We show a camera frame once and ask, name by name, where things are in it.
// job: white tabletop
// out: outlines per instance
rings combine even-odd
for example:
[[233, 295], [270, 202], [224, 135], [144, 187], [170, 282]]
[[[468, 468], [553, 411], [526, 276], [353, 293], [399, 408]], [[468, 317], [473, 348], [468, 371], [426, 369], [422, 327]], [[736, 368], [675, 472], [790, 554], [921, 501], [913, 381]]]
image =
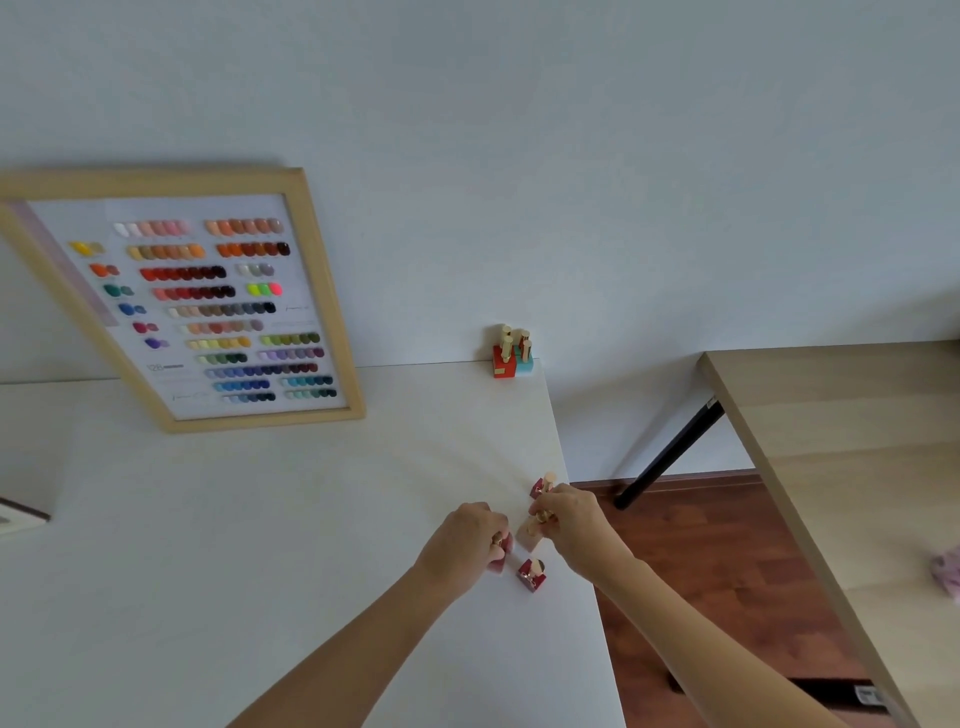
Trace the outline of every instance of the white tabletop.
[[[18, 728], [225, 725], [486, 500], [516, 526], [565, 478], [539, 363], [360, 370], [359, 422], [156, 430], [120, 381], [0, 387], [0, 711]], [[623, 726], [592, 587], [548, 542], [531, 595], [485, 575], [370, 726]]]

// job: wooden floor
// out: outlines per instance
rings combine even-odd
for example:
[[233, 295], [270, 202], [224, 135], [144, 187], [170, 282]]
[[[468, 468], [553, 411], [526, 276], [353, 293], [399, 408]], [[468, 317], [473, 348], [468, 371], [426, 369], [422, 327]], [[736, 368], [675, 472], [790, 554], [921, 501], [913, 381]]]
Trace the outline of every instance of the wooden floor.
[[[790, 677], [866, 677], [813, 572], [762, 485], [644, 494], [626, 512], [600, 498], [634, 554], [741, 644]], [[666, 687], [657, 653], [597, 594], [628, 728], [703, 728]], [[886, 716], [838, 714], [858, 728]]]

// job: wooden desk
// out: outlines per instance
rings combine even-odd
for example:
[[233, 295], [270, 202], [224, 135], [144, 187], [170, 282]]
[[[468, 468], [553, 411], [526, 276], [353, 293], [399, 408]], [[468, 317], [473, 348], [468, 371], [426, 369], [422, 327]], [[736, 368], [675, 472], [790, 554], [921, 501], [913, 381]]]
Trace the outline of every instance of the wooden desk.
[[[0, 487], [53, 515], [0, 540], [0, 724], [226, 725], [452, 508], [517, 524], [544, 470], [566, 477], [539, 365], [359, 375], [366, 420], [188, 435], [157, 431], [120, 381], [0, 386]], [[537, 555], [537, 593], [483, 576], [368, 726], [623, 728], [593, 588], [549, 542]]]
[[700, 366], [876, 685], [960, 724], [960, 344], [707, 352]]

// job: nail polish color chart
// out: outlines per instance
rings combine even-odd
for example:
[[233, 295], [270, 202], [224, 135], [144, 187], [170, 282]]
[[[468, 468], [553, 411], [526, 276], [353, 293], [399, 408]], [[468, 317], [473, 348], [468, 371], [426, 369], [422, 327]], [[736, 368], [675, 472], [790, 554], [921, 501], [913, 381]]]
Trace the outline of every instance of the nail polish color chart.
[[347, 406], [281, 195], [18, 215], [176, 420]]

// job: forearm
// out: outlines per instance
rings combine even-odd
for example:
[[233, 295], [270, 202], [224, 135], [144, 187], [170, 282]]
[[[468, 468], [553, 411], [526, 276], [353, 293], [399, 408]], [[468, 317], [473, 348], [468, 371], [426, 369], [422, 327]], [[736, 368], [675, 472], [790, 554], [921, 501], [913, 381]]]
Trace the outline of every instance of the forearm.
[[711, 728], [845, 728], [642, 561], [621, 564], [597, 587], [657, 650]]
[[363, 614], [288, 672], [229, 728], [355, 728], [450, 598], [407, 571]]

